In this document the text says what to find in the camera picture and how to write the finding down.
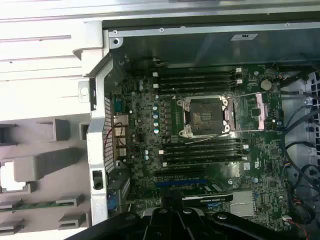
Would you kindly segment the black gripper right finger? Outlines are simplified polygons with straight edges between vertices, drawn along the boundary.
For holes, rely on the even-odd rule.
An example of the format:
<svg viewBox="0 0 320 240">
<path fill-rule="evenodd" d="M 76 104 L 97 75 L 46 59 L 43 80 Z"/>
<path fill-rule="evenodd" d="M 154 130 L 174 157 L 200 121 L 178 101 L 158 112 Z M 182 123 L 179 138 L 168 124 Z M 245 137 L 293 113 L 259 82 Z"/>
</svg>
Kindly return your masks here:
<svg viewBox="0 0 320 240">
<path fill-rule="evenodd" d="M 268 227 L 220 211 L 200 215 L 198 209 L 186 207 L 180 191 L 174 191 L 174 212 L 192 240 L 301 240 L 289 231 L 275 231 Z"/>
</svg>

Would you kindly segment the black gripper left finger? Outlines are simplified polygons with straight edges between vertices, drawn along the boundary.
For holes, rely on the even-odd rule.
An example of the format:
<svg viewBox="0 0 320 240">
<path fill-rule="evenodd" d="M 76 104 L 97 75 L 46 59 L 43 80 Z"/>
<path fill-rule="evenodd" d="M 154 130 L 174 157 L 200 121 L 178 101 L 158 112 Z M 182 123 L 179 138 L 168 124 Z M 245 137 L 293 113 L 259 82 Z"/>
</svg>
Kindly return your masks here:
<svg viewBox="0 0 320 240">
<path fill-rule="evenodd" d="M 70 237 L 69 240 L 169 240 L 174 213 L 180 208 L 177 190 L 162 190 L 161 206 L 146 209 L 140 217 L 124 212 Z"/>
</svg>

